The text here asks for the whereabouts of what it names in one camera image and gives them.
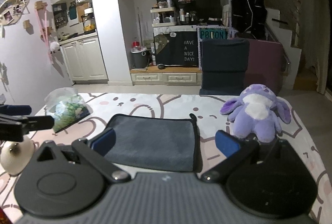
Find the purple and grey towel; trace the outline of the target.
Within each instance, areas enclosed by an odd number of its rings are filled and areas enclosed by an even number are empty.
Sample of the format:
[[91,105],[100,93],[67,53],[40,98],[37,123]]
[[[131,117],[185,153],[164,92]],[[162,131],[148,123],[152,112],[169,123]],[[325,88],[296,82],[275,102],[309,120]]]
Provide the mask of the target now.
[[105,128],[116,132],[107,161],[143,169],[199,173],[203,167],[197,118],[159,119],[116,114]]

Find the dark folded chair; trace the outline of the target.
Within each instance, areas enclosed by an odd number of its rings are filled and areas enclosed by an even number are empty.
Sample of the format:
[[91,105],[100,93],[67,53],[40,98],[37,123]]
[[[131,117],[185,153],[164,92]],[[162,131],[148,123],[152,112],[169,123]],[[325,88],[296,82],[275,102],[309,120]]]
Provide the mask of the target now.
[[239,95],[244,89],[250,43],[246,39],[205,39],[201,44],[201,95]]

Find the white storage rack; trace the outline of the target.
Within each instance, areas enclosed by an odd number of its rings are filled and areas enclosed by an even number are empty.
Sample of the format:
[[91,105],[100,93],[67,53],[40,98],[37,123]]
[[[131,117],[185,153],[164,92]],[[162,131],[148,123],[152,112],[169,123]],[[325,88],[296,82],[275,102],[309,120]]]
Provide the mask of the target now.
[[151,9],[152,27],[177,25],[176,9],[174,7]]

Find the green floral tissue pack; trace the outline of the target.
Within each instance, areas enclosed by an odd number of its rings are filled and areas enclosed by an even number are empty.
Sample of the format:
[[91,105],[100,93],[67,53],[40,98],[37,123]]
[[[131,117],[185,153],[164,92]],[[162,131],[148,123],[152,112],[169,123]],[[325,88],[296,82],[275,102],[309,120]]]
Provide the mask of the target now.
[[88,105],[77,89],[63,87],[50,92],[44,99],[46,115],[53,117],[55,133],[79,122],[90,115]]

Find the black have a nice day cloth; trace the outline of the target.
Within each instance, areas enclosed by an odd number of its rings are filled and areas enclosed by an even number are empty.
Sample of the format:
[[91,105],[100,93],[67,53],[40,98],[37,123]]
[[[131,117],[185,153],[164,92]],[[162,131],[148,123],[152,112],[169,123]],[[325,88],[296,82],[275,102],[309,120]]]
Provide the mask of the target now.
[[159,33],[154,36],[157,65],[197,67],[197,32]]

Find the white drawer cabinet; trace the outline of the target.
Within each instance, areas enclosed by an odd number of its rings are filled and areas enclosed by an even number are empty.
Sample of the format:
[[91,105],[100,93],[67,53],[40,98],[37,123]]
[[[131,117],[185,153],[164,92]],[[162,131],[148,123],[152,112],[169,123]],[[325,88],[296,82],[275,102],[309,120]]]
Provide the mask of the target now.
[[134,85],[199,86],[202,82],[202,72],[198,68],[174,67],[160,70],[151,66],[145,71],[133,69],[130,74]]

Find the dark grey trash bin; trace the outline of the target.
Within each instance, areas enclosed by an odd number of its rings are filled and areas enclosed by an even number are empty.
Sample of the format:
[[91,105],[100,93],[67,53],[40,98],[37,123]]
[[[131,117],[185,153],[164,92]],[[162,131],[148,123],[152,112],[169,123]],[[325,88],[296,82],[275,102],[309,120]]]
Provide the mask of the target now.
[[140,45],[140,42],[134,41],[132,43],[131,55],[136,69],[144,69],[148,66],[148,49],[145,46]]

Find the white kitchen cabinet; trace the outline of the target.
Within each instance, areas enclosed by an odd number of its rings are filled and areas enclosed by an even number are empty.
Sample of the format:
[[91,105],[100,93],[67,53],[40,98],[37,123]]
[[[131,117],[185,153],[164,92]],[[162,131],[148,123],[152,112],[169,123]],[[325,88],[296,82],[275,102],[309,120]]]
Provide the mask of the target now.
[[60,49],[73,82],[108,82],[97,33],[63,41],[60,43]]

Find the cream cat-ear cup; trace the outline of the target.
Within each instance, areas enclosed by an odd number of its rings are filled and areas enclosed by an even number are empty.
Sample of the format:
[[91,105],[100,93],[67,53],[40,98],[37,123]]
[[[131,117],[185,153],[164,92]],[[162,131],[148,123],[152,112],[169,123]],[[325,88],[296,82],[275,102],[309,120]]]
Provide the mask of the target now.
[[20,174],[35,151],[34,143],[24,136],[23,142],[6,141],[1,147],[1,166],[12,176]]

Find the purple plush toy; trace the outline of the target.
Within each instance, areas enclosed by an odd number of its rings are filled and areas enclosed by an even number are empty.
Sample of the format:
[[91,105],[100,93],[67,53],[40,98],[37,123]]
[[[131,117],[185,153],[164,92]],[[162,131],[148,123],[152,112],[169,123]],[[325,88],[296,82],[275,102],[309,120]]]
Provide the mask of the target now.
[[239,97],[227,100],[220,113],[233,123],[233,136],[245,139],[255,134],[265,144],[273,142],[276,134],[282,132],[281,122],[291,122],[287,103],[264,84],[251,84]]

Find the teal lettered sign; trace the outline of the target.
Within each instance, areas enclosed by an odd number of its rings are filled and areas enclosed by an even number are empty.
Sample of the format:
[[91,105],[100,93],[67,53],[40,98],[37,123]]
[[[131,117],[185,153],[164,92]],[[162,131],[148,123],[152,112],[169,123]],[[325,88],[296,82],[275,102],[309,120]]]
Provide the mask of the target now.
[[224,27],[198,27],[198,35],[200,40],[205,39],[227,39],[227,29]]

